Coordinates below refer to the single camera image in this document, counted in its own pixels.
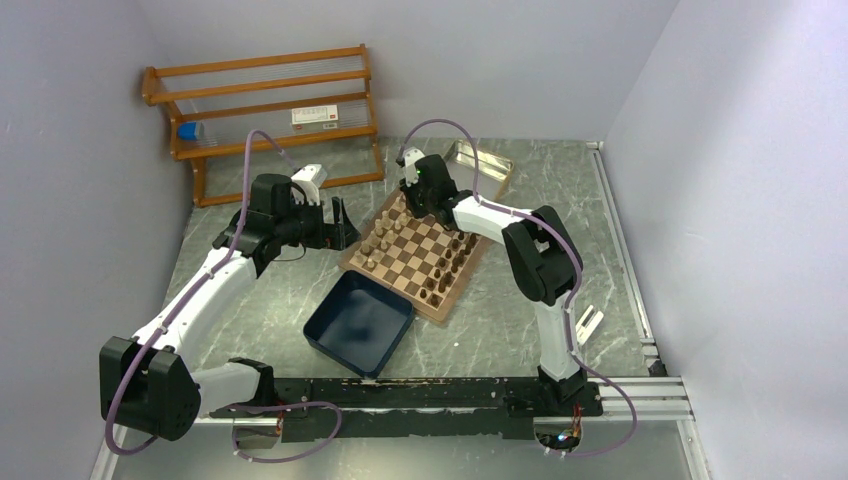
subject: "marble floor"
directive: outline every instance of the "marble floor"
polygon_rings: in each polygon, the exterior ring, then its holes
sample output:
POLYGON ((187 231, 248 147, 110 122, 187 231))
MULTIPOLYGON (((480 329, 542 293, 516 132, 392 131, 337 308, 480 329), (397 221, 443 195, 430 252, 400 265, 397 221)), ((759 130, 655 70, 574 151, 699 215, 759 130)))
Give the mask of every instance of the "marble floor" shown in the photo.
MULTIPOLYGON (((425 153, 444 154, 452 140, 414 139, 425 153)), ((383 138, 381 151, 393 159, 398 138, 383 138)), ((585 264, 584 286, 575 310, 594 305, 605 314, 601 326, 583 347, 588 364, 613 376, 645 376, 640 330, 626 291, 625 270, 616 253, 602 188, 591 154, 583 142, 483 139, 481 148, 515 162, 508 190, 499 200, 511 206, 554 207, 585 264)), ((365 139, 341 140, 292 148, 299 165, 321 163, 330 176, 374 169, 365 139)), ((253 176, 290 173, 277 155, 254 155, 253 176)), ((210 160, 208 195, 236 192, 242 178, 241 157, 210 160)), ((322 191, 345 200, 351 220, 362 228, 396 188, 400 169, 385 162, 387 175, 374 182, 322 191)), ((235 213, 235 204, 194 209, 168 290, 170 300, 197 271, 212 240, 235 213)), ((293 258, 300 249, 287 249, 293 258)), ((310 347, 302 327, 342 271, 340 252, 309 250, 294 262, 268 267, 251 290, 227 308, 200 348, 189 359, 193 368, 218 366, 231 357, 248 357, 274 367, 276 376, 348 377, 353 374, 310 347)), ((535 375, 539 334, 530 303, 514 286, 503 247, 486 252, 468 287, 444 326, 416 318, 381 377, 535 375)))

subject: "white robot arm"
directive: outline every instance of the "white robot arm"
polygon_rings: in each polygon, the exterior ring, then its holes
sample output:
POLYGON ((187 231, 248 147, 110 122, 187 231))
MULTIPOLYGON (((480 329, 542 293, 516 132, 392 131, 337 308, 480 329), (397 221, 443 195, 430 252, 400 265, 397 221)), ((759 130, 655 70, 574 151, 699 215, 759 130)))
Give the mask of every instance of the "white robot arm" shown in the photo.
POLYGON ((571 338, 576 339, 574 323, 569 321, 567 326, 563 323, 563 303, 570 292, 569 280, 573 280, 568 272, 573 272, 574 266, 570 262, 563 265, 567 259, 556 242, 545 238, 544 232, 539 232, 535 225, 504 213, 521 211, 544 217, 548 224, 559 227, 559 233, 570 243, 556 212, 550 207, 532 212, 519 210, 488 200, 488 204, 503 208, 499 211, 483 206, 470 192, 457 190, 440 156, 425 156, 417 148, 407 149, 402 162, 401 190, 416 217, 433 214, 446 228, 476 233, 507 247, 516 283, 532 301, 535 311, 541 340, 541 371, 554 382, 573 384, 566 385, 565 390, 582 386, 585 372, 569 352, 565 332, 565 328, 570 328, 571 338), (542 250, 540 240, 549 243, 546 250, 542 250))
POLYGON ((154 332, 162 333, 133 372, 117 410, 116 423, 167 440, 176 440, 198 415, 232 404, 275 402, 273 370, 248 359, 231 359, 220 367, 189 371, 199 341, 220 313, 240 297, 280 254, 283 245, 343 250, 359 238, 344 203, 333 198, 334 223, 324 223, 318 188, 326 178, 321 165, 307 165, 292 177, 262 174, 251 186, 244 230, 234 255, 217 271, 237 229, 239 213, 213 242, 203 262, 175 299, 130 339, 113 337, 100 351, 101 415, 107 418, 118 385, 131 360, 154 332), (201 277, 209 276, 204 282, 201 277), (186 294, 196 285, 193 295, 186 294), (163 320, 185 302, 169 327, 163 320))

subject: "wooden chessboard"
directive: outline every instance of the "wooden chessboard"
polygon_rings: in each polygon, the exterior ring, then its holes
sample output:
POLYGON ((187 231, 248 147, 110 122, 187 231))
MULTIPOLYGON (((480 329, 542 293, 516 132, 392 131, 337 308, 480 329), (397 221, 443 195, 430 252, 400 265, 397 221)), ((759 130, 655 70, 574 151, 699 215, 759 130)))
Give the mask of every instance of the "wooden chessboard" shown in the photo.
POLYGON ((413 218, 403 194, 395 190, 368 222, 362 239, 345 251, 339 266, 390 288, 409 299, 419 314, 441 324, 490 244, 479 235, 446 231, 432 215, 413 218), (383 212, 392 221, 389 228, 382 225, 383 212), (408 222, 402 225, 399 220, 404 218, 408 222))

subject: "blue plastic bin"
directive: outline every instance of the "blue plastic bin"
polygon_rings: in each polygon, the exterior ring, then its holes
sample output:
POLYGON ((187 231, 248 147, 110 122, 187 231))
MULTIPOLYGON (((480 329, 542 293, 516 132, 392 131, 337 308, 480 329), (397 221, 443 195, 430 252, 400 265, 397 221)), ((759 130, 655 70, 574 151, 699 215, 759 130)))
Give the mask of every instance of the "blue plastic bin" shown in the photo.
POLYGON ((377 378, 412 324, 412 303, 348 271, 303 326, 309 344, 354 373, 377 378))

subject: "wooden rack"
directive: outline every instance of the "wooden rack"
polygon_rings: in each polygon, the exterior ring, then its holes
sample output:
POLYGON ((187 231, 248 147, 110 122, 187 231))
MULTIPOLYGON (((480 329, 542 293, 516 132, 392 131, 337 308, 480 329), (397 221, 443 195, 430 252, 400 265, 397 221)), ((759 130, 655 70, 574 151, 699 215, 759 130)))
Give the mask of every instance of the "wooden rack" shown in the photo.
MULTIPOLYGON (((283 110, 293 108, 339 105, 338 129, 326 132, 308 133, 295 135, 294 132, 271 132, 274 139, 283 147, 305 145, 327 140, 369 136, 374 151, 376 171, 352 175, 342 178, 327 179, 322 187, 336 187, 351 185, 355 183, 371 182, 383 179, 383 161, 377 145, 377 116, 374 111, 374 101, 371 97, 371 66, 368 59, 368 51, 364 44, 358 47, 339 48, 334 50, 323 50, 317 52, 295 53, 288 55, 274 55, 270 57, 249 58, 244 60, 231 60, 226 62, 204 63, 198 65, 186 65, 181 67, 154 68, 147 67, 142 79, 142 97, 148 105, 164 105, 171 123, 170 147, 171 155, 175 161, 191 162, 194 173, 194 203, 198 207, 232 203, 241 199, 241 192, 221 195, 217 197, 206 196, 206 164, 210 157, 233 155, 244 153, 244 140, 236 141, 185 141, 177 136, 180 125, 188 122, 210 121, 226 117, 262 114, 267 112, 278 112, 286 115, 283 110), (217 72, 235 71, 241 69, 260 69, 263 74, 255 75, 263 78, 260 81, 232 82, 232 79, 241 80, 247 75, 230 75, 228 84, 216 86, 203 86, 189 89, 166 88, 163 79, 169 77, 201 76, 217 72), (198 113, 183 113, 177 105, 179 101, 192 101, 206 97, 222 95, 243 94, 258 92, 261 90, 281 89, 287 87, 298 87, 304 85, 328 84, 332 82, 343 82, 349 80, 362 80, 364 89, 361 92, 344 93, 316 98, 305 98, 284 102, 266 103, 261 105, 239 106, 235 108, 224 108, 209 110, 198 113), (345 108, 351 114, 351 118, 345 118, 345 108)), ((265 140, 253 144, 254 151, 270 150, 271 144, 265 140)))

